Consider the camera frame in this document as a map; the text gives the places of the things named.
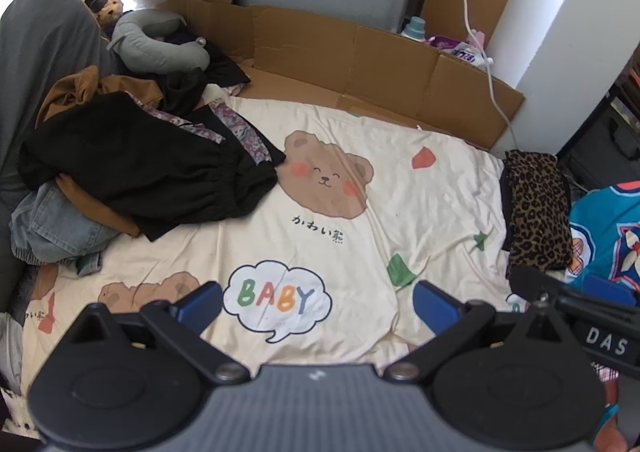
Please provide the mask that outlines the flattened brown cardboard box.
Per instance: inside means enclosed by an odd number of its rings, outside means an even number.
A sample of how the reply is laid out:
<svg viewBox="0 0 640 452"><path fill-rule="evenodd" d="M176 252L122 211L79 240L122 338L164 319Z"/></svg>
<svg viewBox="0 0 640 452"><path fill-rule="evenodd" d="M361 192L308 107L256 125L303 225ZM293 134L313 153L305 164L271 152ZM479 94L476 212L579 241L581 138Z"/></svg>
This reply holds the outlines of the flattened brown cardboard box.
<svg viewBox="0 0 640 452"><path fill-rule="evenodd" d="M523 95L468 62L397 34L287 8L168 0L250 76L244 98L339 108L490 149Z"/></svg>

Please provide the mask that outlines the teal printed blanket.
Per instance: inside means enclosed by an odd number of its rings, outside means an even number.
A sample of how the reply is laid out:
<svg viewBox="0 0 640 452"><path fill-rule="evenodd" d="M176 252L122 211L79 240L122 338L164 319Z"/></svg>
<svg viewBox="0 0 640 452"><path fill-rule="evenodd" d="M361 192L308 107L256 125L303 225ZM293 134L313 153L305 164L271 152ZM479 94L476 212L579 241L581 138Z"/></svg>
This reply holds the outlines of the teal printed blanket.
<svg viewBox="0 0 640 452"><path fill-rule="evenodd" d="M582 292L639 305L639 183L595 190L570 211L573 257L565 279Z"/></svg>

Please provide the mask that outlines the leopard print folded garment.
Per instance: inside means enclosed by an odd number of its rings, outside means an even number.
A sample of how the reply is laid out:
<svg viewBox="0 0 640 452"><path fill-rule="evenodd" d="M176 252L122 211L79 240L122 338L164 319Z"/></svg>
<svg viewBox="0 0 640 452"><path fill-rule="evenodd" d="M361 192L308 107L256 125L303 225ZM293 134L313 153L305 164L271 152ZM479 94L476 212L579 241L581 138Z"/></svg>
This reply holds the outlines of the leopard print folded garment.
<svg viewBox="0 0 640 452"><path fill-rule="evenodd" d="M573 257L570 188L558 159L546 153L506 152L500 186L509 266L565 270Z"/></svg>

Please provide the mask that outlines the brown crumpled garment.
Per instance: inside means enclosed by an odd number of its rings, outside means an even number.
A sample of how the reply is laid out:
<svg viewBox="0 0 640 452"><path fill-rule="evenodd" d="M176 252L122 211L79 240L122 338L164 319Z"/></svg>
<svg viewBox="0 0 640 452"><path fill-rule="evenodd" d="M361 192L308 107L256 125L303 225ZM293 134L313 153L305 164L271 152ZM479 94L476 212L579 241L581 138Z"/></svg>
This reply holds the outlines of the brown crumpled garment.
<svg viewBox="0 0 640 452"><path fill-rule="evenodd" d="M124 75L101 77L98 68L95 65L90 65L79 73L61 78L52 86L40 106L35 120L35 128L40 127L53 116L77 105L86 104L101 94L117 91L129 92L143 106L149 108L158 108L164 97L160 92L160 87L152 80ZM89 220L103 224L118 233L128 234L133 238L140 235L140 229L132 220L119 215L113 209L92 198L69 176L57 176L55 184L70 201L70 204Z"/></svg>

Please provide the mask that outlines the black garment under neck pillow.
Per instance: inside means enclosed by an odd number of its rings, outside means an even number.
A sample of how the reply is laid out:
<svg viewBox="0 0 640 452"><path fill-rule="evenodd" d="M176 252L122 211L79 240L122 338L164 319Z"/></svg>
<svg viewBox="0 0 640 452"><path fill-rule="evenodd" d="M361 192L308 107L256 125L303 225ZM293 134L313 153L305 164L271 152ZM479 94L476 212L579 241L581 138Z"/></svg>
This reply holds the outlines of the black garment under neck pillow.
<svg viewBox="0 0 640 452"><path fill-rule="evenodd" d="M205 88L209 84L220 88L242 89L250 83L250 78L231 58L209 40L204 46L209 55L209 64L205 70L173 72L166 75L156 73L135 73L130 75L140 79L152 79L163 94L160 110L186 116L198 106Z"/></svg>

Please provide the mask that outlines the black shorts with bear pattern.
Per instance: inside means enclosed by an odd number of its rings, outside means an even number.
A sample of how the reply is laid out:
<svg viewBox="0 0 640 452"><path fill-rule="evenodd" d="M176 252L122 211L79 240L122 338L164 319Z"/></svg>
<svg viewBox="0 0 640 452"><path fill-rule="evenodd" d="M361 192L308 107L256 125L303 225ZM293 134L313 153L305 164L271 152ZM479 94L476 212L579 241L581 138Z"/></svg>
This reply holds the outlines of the black shorts with bear pattern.
<svg viewBox="0 0 640 452"><path fill-rule="evenodd" d="M119 91L46 120L23 143L17 168L31 189L70 177L155 241L180 224L250 214L284 160L224 99L179 117Z"/></svg>

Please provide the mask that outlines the small bear plush toy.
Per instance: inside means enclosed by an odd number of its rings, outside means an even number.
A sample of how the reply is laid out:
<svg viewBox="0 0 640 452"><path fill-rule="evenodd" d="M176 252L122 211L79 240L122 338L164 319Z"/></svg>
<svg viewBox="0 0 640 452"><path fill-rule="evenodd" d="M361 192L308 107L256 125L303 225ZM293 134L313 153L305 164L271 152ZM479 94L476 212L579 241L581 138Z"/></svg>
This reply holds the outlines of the small bear plush toy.
<svg viewBox="0 0 640 452"><path fill-rule="evenodd" d="M100 27L114 25L124 14L121 0L85 0Z"/></svg>

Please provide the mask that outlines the cream bear print bedsheet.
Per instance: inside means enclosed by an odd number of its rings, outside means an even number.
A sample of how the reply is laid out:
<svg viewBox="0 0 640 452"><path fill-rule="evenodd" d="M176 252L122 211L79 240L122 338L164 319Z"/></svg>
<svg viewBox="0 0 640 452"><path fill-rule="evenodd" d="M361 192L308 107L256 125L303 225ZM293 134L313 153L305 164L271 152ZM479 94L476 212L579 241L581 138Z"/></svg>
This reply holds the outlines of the cream bear print bedsheet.
<svg viewBox="0 0 640 452"><path fill-rule="evenodd" d="M248 120L285 154L254 212L121 235L90 276L41 270L23 330L29 385L89 302L115 312L215 281L204 338L248 368L267 362L384 366L432 337L414 284L506 306L508 256L493 155L460 139L288 101L204 96L217 120Z"/></svg>

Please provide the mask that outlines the grey neck pillow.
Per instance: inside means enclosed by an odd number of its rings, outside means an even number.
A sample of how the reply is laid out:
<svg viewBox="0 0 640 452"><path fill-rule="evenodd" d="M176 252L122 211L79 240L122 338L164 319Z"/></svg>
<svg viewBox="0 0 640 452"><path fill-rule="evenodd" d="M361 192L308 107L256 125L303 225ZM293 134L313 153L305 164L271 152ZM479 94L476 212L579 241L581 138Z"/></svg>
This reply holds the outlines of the grey neck pillow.
<svg viewBox="0 0 640 452"><path fill-rule="evenodd" d="M175 33L186 20L180 14L157 9L144 9L124 14L116 23L107 49L114 51L129 71L166 75L173 72L205 70L209 55L206 41L199 37L182 45L157 37Z"/></svg>

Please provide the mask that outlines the light blue denim jeans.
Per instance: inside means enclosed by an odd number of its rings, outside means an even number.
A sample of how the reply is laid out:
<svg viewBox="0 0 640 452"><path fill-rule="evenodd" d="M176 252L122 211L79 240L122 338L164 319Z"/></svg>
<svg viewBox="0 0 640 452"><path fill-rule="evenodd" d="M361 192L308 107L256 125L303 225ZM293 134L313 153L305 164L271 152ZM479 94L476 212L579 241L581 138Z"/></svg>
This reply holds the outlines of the light blue denim jeans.
<svg viewBox="0 0 640 452"><path fill-rule="evenodd" d="M102 268L102 252L119 232L90 220L46 183L30 192L9 221L12 254L32 266L64 264L78 276Z"/></svg>

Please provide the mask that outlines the detergent bottles by wall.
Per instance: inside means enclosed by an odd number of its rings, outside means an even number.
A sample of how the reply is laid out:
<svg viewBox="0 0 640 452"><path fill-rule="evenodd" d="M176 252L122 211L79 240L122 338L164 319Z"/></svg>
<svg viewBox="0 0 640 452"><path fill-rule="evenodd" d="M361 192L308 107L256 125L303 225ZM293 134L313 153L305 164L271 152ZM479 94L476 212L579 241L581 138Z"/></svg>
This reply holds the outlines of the detergent bottles by wall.
<svg viewBox="0 0 640 452"><path fill-rule="evenodd" d="M485 34L479 30L472 30L472 34L463 40L442 35L426 36L426 23L420 16L413 16L400 32L402 37L433 47L443 53L451 54L476 68L487 68L494 64L490 56L483 56L475 43L477 40L482 47L485 45Z"/></svg>

